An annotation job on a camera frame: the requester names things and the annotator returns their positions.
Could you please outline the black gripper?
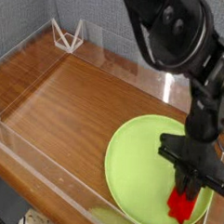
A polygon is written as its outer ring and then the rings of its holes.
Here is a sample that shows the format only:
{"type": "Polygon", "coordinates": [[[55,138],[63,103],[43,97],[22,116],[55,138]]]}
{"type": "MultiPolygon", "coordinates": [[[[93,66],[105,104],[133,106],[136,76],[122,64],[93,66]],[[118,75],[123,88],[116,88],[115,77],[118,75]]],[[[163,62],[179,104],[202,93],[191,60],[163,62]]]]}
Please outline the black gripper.
{"type": "Polygon", "coordinates": [[[158,153],[175,168],[176,190],[186,190],[188,201],[208,187],[224,197],[224,163],[218,158],[213,143],[201,143],[183,135],[160,135],[158,153]]]}

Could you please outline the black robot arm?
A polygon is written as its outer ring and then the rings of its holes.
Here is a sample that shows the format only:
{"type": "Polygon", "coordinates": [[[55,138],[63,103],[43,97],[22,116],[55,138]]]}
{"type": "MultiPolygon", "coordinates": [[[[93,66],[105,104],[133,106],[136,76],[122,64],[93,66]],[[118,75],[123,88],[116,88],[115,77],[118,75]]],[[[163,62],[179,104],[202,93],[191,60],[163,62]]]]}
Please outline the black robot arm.
{"type": "Polygon", "coordinates": [[[189,79],[191,110],[181,136],[163,133],[158,152],[174,164],[176,189],[192,201],[208,187],[224,197],[224,39],[205,0],[124,0],[138,49],[152,68],[189,79]]]}

